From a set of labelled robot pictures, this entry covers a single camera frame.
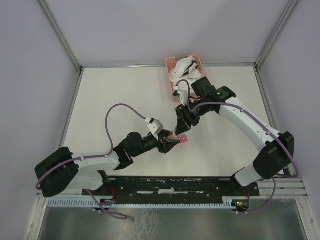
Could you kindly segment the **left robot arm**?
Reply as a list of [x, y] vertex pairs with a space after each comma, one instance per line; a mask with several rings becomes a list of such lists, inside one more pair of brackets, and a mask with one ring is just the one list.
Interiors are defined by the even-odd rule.
[[111, 189], [107, 172], [123, 170], [133, 164], [133, 159], [151, 150], [161, 154], [180, 144], [180, 138], [163, 129], [158, 135], [149, 133], [142, 137], [131, 132], [111, 152], [85, 155], [61, 147], [39, 163], [34, 171], [37, 176], [35, 188], [45, 198], [51, 198], [66, 190], [91, 190], [106, 195]]

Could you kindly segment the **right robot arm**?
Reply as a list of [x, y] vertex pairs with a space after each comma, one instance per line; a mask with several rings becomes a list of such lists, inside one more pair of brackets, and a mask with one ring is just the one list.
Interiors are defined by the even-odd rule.
[[262, 122], [231, 89], [226, 86], [215, 88], [206, 77], [187, 84], [186, 89], [182, 83], [187, 83], [187, 80], [179, 80], [173, 92], [181, 101], [181, 105], [175, 108], [176, 135], [190, 131], [205, 114], [216, 112], [245, 134], [259, 152], [251, 164], [232, 176], [229, 183], [231, 193], [240, 196], [250, 184], [279, 177], [284, 168], [294, 163], [293, 135], [281, 133]]

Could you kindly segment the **glass pill bottle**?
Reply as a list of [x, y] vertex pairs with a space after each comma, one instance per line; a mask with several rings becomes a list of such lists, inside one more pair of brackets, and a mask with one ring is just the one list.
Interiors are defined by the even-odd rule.
[[176, 141], [180, 142], [180, 138], [181, 138], [180, 136], [177, 136], [175, 134], [171, 134], [166, 138], [166, 140], [168, 142], [176, 142]]

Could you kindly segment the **pink pill organizer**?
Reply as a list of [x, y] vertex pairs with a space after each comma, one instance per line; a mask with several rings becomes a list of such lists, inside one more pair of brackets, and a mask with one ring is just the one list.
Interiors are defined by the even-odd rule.
[[180, 136], [180, 143], [181, 144], [184, 144], [184, 143], [188, 142], [188, 138], [187, 138], [187, 136], [185, 134], [177, 135], [177, 136]]

